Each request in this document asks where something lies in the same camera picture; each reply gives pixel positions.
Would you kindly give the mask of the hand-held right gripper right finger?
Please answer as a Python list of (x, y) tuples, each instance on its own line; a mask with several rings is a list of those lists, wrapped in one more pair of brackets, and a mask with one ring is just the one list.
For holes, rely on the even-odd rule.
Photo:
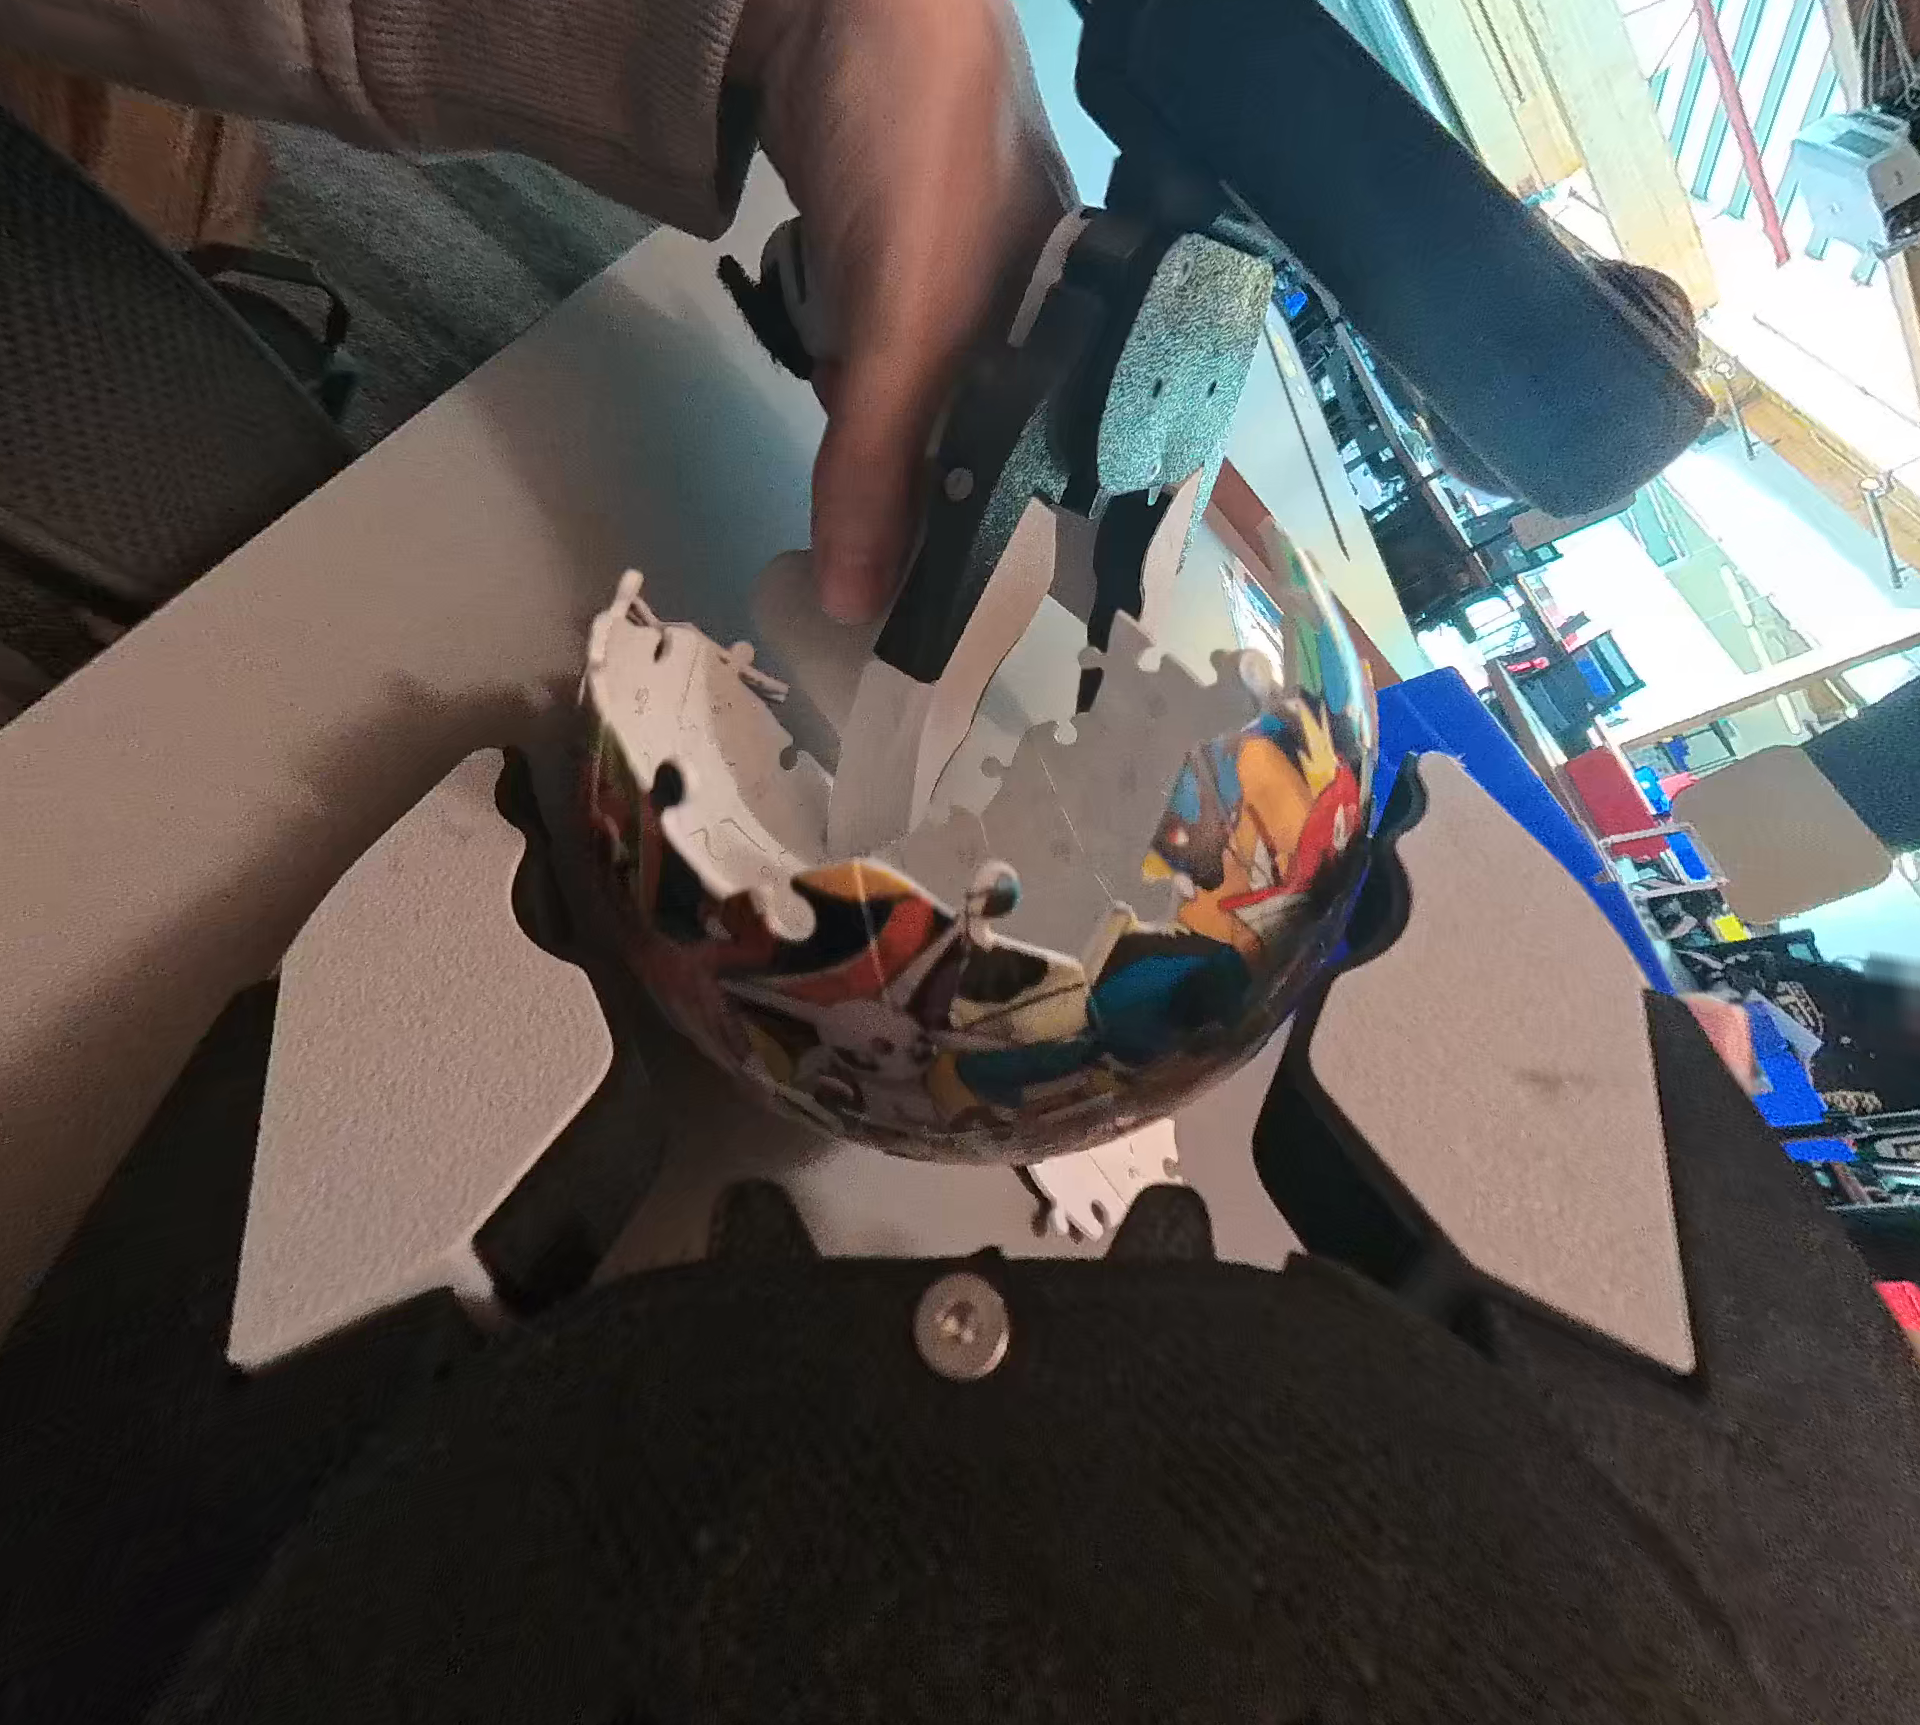
[(1458, 1322), (1501, 1294), (1697, 1369), (1645, 973), (1452, 755), (1405, 760), (1344, 963), (1254, 1135), (1299, 1242)]

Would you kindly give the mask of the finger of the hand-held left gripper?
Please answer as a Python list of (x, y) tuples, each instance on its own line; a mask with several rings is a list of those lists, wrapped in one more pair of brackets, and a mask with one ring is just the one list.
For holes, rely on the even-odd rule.
[(1109, 498), (1093, 540), (1093, 605), (1086, 629), (1109, 652), (1119, 615), (1159, 646), (1188, 554), (1196, 511), (1207, 507), (1207, 476), (1195, 470), (1181, 484)]
[(1061, 589), (1074, 605), (1091, 598), (1088, 530), (1073, 511), (1027, 507), (931, 681), (879, 657), (874, 626), (828, 626), (830, 857), (876, 853), (994, 796), (988, 766), (1009, 761), (1034, 724), (996, 671)]

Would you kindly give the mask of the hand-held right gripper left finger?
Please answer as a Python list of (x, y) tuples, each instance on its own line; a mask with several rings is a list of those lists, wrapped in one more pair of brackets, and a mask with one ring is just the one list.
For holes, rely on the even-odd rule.
[(263, 1371), (418, 1298), (529, 1319), (653, 1188), (632, 994), (581, 939), (518, 752), (470, 752), (278, 971), (228, 1360)]

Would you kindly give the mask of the colourful cartoon puzzle ball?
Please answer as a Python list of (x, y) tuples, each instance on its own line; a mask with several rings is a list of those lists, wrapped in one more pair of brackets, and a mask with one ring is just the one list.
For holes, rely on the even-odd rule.
[(828, 845), (787, 681), (643, 582), (588, 629), (585, 821), (622, 964), (743, 1095), (899, 1156), (1045, 1160), (1218, 1085), (1332, 967), (1379, 695), (1287, 532), (1223, 563), (1243, 641), (1207, 670), (1120, 613), (1091, 708), (861, 848)]

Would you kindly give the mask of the joined pair white puzzle pieces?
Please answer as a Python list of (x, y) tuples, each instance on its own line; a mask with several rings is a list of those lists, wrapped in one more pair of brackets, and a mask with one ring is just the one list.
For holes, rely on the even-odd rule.
[(1034, 1239), (1073, 1248), (1106, 1247), (1141, 1194), (1182, 1185), (1178, 1124), (1160, 1119), (1091, 1148), (1021, 1169), (1034, 1196)]

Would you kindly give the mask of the person's left hand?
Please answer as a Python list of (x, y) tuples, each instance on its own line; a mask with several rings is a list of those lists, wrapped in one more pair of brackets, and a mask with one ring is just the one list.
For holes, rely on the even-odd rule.
[(973, 349), (1006, 335), (1078, 200), (1011, 0), (746, 0), (733, 71), (805, 222), (837, 337), (816, 375), (812, 569), (886, 611)]

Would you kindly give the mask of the blue plastic bin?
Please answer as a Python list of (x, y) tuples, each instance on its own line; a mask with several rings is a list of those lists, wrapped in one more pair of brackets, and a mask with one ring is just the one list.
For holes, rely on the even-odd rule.
[(1564, 872), (1583, 885), (1650, 985), (1671, 994), (1685, 991), (1685, 985), (1671, 975), (1669, 963), (1612, 865), (1456, 670), (1445, 666), (1379, 688), (1377, 725), (1381, 740), (1372, 777), (1375, 815), (1384, 812), (1409, 755), (1428, 752), (1452, 755), (1469, 777), (1474, 777)]

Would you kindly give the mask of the red pipe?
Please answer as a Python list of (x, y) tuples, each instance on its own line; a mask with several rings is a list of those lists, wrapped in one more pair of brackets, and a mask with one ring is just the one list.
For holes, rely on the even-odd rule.
[(1784, 267), (1793, 257), (1788, 232), (1772, 190), (1772, 181), (1766, 176), (1763, 141), (1757, 134), (1745, 100), (1743, 75), (1736, 68), (1728, 37), (1720, 25), (1719, 4), (1717, 0), (1690, 2), (1697, 15), (1694, 22), (1698, 42), (1713, 68), (1720, 110), (1738, 146), (1741, 168), (1751, 192), (1751, 200), (1758, 208), (1763, 232), (1772, 252), (1775, 265)]

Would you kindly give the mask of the beige rounded board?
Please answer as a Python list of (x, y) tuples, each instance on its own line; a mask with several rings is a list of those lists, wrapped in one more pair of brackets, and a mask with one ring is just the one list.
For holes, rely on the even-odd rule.
[(1894, 872), (1892, 853), (1808, 748), (1738, 755), (1672, 794), (1671, 814), (1717, 866), (1728, 908), (1748, 927), (1870, 893)]

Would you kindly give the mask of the white air conditioner unit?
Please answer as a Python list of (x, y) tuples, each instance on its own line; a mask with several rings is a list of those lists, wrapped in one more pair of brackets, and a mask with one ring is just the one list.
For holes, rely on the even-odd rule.
[(1819, 241), (1892, 260), (1919, 237), (1917, 117), (1863, 107), (1808, 124), (1793, 141), (1788, 183)]

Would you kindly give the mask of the dark mesh office chair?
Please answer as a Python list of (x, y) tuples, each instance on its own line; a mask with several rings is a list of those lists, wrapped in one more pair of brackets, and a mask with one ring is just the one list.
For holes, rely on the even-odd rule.
[(348, 302), (301, 257), (165, 246), (3, 114), (3, 718), (354, 457)]

